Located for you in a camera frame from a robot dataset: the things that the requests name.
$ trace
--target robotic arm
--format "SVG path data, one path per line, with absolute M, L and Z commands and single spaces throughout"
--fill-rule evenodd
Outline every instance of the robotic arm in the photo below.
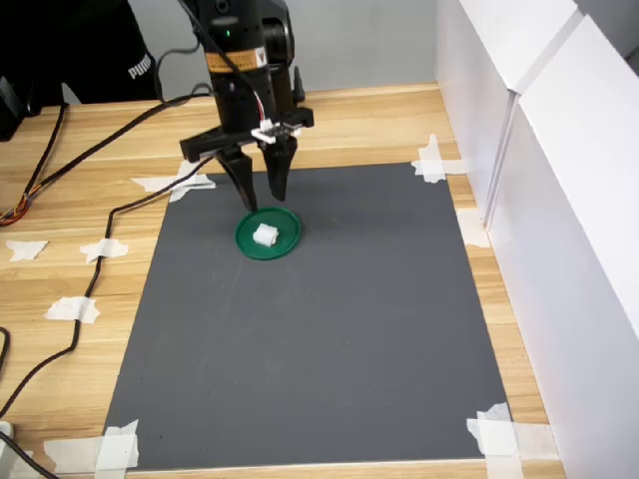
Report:
M 257 142 L 264 154 L 273 196 L 286 198 L 287 179 L 300 128 L 314 125 L 296 69 L 289 68 L 295 38 L 283 0 L 190 0 L 185 7 L 204 45 L 221 125 L 181 142 L 191 163 L 215 155 L 245 206 L 258 208 L 253 161 L 242 146 Z

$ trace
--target gray mat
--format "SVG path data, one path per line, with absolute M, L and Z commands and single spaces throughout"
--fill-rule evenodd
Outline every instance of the gray mat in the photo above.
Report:
M 168 207 L 107 418 L 140 468 L 482 457 L 466 418 L 506 397 L 446 182 L 292 172 L 303 239 L 258 262 L 212 179 Z

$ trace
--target masking tape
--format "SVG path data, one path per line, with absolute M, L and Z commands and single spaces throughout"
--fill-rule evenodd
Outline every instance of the masking tape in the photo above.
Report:
M 32 451 L 24 451 L 27 456 L 33 457 Z M 38 479 L 40 474 L 33 470 L 33 468 L 24 462 L 22 459 L 18 457 L 18 455 L 11 451 L 14 455 L 14 464 L 13 469 L 11 469 L 11 473 L 9 474 L 9 479 Z
M 85 296 L 62 297 L 54 302 L 45 313 L 46 319 L 56 319 L 61 321 L 74 321 L 80 319 L 82 322 L 93 324 L 100 315 L 96 308 L 96 300 Z
M 415 168 L 415 175 L 422 175 L 426 183 L 437 183 L 446 179 L 436 134 L 430 135 L 428 146 L 419 149 L 419 160 L 411 165 Z
M 415 175 L 423 176 L 427 183 L 437 183 L 446 179 L 446 175 L 465 175 L 465 160 L 443 160 L 439 151 L 437 135 L 430 135 L 428 146 L 419 149 L 419 160 L 412 162 Z
M 162 188 L 166 188 L 178 178 L 188 175 L 197 166 L 197 163 L 189 163 L 183 160 L 180 163 L 178 174 L 174 177 L 154 177 L 154 178 L 131 178 L 131 181 L 137 183 L 147 193 L 158 192 Z M 179 185 L 171 188 L 171 197 L 169 203 L 181 200 L 186 193 L 191 190 L 213 190 L 216 187 L 215 182 L 209 180 L 206 175 L 193 175 L 189 179 L 183 181 Z
M 483 221 L 477 208 L 459 209 L 457 222 L 463 236 L 464 244 L 472 244 L 477 247 L 490 247 L 490 239 L 483 227 Z
M 506 403 L 477 411 L 466 426 L 486 457 L 489 479 L 523 479 L 522 459 L 559 460 L 552 428 L 512 422 Z
M 95 260 L 98 256 L 119 257 L 129 252 L 129 247 L 117 239 L 101 239 L 95 244 L 80 246 L 80 252 L 87 256 L 87 262 Z
M 48 241 L 11 241 L 7 239 L 7 246 L 13 250 L 11 262 L 35 259 L 49 243 Z
M 122 479 L 138 466 L 138 421 L 109 427 L 104 436 L 45 441 L 46 454 L 56 463 L 57 474 L 93 474 L 96 479 Z

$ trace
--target white foam block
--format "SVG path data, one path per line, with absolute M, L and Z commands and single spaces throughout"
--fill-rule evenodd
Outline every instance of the white foam block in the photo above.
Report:
M 253 241 L 262 246 L 271 247 L 278 240 L 280 232 L 275 227 L 261 224 L 255 233 L 253 233 Z

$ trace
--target wooden tabletop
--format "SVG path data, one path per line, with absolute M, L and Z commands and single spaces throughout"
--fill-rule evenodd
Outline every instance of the wooden tabletop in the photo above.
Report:
M 304 130 L 294 168 L 409 163 L 436 133 L 445 160 L 459 159 L 436 85 L 344 90 L 309 94 L 316 126 Z M 154 105 L 152 102 L 79 105 L 69 109 L 46 172 L 83 153 Z M 0 144 L 0 210 L 20 198 L 51 135 L 57 108 L 27 119 L 14 139 Z M 0 230 L 0 324 L 12 344 L 0 380 L 0 402 L 45 357 L 68 346 L 73 323 L 43 314 L 62 296 L 84 293 L 94 265 L 81 245 L 104 237 L 109 211 L 141 198 L 130 178 L 173 176 L 182 159 L 179 141 L 218 124 L 215 103 L 199 99 L 148 120 L 46 190 L 28 215 Z M 245 149 L 256 170 L 264 161 L 255 147 Z M 219 173 L 211 162 L 204 173 Z M 474 208 L 465 176 L 448 177 L 456 208 Z M 101 311 L 84 324 L 76 351 L 43 369 L 4 418 L 17 429 L 18 442 L 53 470 L 43 441 L 95 437 L 102 433 L 111 396 L 167 204 L 164 197 L 117 217 L 117 238 L 126 256 L 107 259 L 94 296 Z M 47 240 L 32 261 L 9 262 L 5 240 Z M 488 324 L 506 394 L 517 422 L 546 424 L 547 418 L 530 363 L 491 248 L 466 248 Z M 524 464 L 526 478 L 563 478 L 559 462 Z M 257 469 L 140 473 L 131 477 L 409 477 L 485 478 L 482 460 L 270 467 Z

